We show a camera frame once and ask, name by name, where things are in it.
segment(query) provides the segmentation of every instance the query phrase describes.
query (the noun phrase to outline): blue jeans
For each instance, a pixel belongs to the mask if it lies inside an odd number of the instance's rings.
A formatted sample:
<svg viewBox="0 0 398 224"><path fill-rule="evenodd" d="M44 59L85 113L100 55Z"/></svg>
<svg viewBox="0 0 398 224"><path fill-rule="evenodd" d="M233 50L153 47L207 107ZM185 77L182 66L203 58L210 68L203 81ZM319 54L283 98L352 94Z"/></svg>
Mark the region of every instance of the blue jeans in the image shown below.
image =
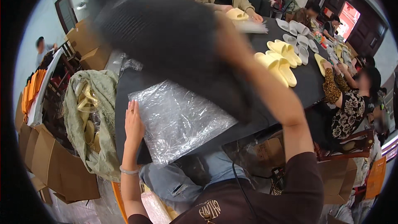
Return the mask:
<svg viewBox="0 0 398 224"><path fill-rule="evenodd" d="M232 161L221 148L215 152L203 154L201 158L209 168L210 182L205 187L193 183L175 163L160 169L153 163L146 164L140 169L140 179L167 206L181 214L190 208L208 185L235 178ZM235 165L235 171L238 177L248 180L242 167Z"/></svg>

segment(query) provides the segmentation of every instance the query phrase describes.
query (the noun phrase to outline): gray shirt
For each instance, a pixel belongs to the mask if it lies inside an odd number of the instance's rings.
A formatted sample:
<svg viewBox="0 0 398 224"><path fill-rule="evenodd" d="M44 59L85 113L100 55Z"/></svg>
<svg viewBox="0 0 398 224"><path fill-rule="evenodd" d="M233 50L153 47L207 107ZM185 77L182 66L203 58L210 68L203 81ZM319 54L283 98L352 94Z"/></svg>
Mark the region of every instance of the gray shirt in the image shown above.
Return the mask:
<svg viewBox="0 0 398 224"><path fill-rule="evenodd" d="M44 56L52 50L52 45L50 44L44 44L44 50L41 54L37 53L37 58L36 58L36 68L40 65L41 61L43 60Z"/></svg>

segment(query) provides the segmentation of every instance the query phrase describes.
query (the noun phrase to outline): pair of yellow slippers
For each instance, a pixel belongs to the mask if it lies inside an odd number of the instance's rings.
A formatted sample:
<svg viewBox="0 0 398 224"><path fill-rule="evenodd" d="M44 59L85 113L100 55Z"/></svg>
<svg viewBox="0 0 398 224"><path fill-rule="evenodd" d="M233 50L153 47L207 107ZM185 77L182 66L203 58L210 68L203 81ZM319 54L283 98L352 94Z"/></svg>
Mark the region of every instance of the pair of yellow slippers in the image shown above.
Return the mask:
<svg viewBox="0 0 398 224"><path fill-rule="evenodd" d="M291 68L296 68L302 64L300 57L296 55L294 47L291 44L277 39L275 42L267 42L267 47L271 51L278 53L287 59Z"/></svg>
<svg viewBox="0 0 398 224"><path fill-rule="evenodd" d="M290 70L290 62L281 54L268 50L265 54L261 52L256 53L254 57L258 62L267 67L269 72L285 87L295 87L297 85L296 77Z"/></svg>

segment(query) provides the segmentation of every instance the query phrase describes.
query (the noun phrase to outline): orange stack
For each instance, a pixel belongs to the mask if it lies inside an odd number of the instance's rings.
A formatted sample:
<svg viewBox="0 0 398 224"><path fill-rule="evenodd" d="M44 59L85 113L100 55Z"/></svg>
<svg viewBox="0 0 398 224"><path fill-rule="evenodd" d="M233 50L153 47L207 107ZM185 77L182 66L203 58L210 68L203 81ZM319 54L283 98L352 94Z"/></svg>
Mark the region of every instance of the orange stack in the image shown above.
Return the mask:
<svg viewBox="0 0 398 224"><path fill-rule="evenodd" d="M26 87L23 89L22 95L22 112L25 117L23 121L27 123L27 115L32 106L33 100L40 90L41 83L43 82L44 76L46 75L46 69L38 69L27 82Z"/></svg>

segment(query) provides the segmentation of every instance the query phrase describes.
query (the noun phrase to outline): black hair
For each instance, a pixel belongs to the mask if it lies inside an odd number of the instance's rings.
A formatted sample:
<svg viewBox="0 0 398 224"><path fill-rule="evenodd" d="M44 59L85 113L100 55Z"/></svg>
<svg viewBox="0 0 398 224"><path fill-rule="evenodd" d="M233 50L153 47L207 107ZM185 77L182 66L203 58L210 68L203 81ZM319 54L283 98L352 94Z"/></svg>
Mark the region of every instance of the black hair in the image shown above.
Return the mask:
<svg viewBox="0 0 398 224"><path fill-rule="evenodd" d="M373 58L373 56L367 55L364 57L366 59L366 67L375 67L376 63L375 63L375 59Z"/></svg>
<svg viewBox="0 0 398 224"><path fill-rule="evenodd" d="M314 12L316 12L318 14L321 13L321 7L319 7L318 4L313 3L313 2L308 3L307 9L311 9L311 10L313 10Z"/></svg>
<svg viewBox="0 0 398 224"><path fill-rule="evenodd" d="M371 88L369 88L370 102L376 103L379 100L378 92L380 90L381 75L375 67L364 67L360 73L365 73L369 80L371 80Z"/></svg>
<svg viewBox="0 0 398 224"><path fill-rule="evenodd" d="M39 37L39 38L36 40L36 47L39 47L40 42L43 41L43 40L44 40L44 37Z"/></svg>

